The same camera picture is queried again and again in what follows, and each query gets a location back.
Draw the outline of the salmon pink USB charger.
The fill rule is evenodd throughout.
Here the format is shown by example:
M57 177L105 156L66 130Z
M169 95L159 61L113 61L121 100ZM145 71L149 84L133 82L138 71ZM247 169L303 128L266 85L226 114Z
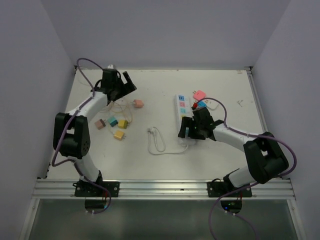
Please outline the salmon pink USB charger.
M140 99L135 99L133 101L133 106L135 108L138 108L138 109L143 108L144 107L144 102L142 100L140 100Z

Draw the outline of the blue plug adapter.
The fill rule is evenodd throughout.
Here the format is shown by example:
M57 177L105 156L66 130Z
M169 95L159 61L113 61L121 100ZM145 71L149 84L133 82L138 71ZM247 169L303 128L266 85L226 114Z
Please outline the blue plug adapter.
M204 102L204 101L199 101L197 103L197 107L198 108L206 108L207 107L207 104Z

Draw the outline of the white plug adapter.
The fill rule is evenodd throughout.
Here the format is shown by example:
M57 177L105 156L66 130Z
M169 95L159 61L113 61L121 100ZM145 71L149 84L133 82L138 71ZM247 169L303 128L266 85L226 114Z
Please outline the white plug adapter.
M215 111L219 107L219 103L210 99L205 100L205 104L206 107L211 111Z

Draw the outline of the pink plug adapter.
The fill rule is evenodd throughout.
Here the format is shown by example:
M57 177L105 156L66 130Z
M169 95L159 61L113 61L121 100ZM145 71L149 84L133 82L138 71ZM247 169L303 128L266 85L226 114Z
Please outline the pink plug adapter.
M194 100L200 101L201 99L204 99L206 97L206 93L202 90L193 91L192 97Z

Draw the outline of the teal USB charger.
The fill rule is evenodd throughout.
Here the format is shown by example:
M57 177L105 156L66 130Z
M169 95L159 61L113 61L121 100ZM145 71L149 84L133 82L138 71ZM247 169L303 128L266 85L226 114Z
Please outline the teal USB charger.
M111 127L115 127L119 123L118 120L114 116L109 117L107 119L107 122Z

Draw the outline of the beige brown USB charger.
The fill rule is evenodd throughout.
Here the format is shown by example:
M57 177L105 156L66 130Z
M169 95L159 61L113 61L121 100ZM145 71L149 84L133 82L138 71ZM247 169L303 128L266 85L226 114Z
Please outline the beige brown USB charger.
M97 120L94 124L98 130L101 130L106 127L106 123L102 119Z

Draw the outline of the yellow olive USB charger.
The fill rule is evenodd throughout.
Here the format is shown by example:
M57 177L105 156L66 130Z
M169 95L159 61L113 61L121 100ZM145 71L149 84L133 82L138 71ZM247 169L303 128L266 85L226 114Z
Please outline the yellow olive USB charger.
M122 130L116 130L113 134L113 137L118 141L122 141L126 138L126 134Z

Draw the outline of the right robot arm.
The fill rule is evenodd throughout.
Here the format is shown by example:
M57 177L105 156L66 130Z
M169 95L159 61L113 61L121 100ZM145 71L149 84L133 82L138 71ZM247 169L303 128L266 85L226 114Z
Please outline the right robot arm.
M245 155L246 166L223 177L222 189L227 196L235 196L241 187L251 183L265 184L288 169L289 162L271 133L250 135L232 130L223 120L214 120L205 107L193 109L192 114L181 118L179 138L210 139L228 144Z

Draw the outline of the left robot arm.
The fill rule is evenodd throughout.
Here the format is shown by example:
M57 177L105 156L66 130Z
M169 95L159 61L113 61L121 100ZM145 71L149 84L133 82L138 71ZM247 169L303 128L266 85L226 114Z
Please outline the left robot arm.
M103 193L104 184L99 181L101 172L89 154L91 138L90 121L110 103L137 90L127 71L105 68L102 78L92 87L87 99L67 113L55 116L53 132L54 154L51 166L71 162L92 196Z

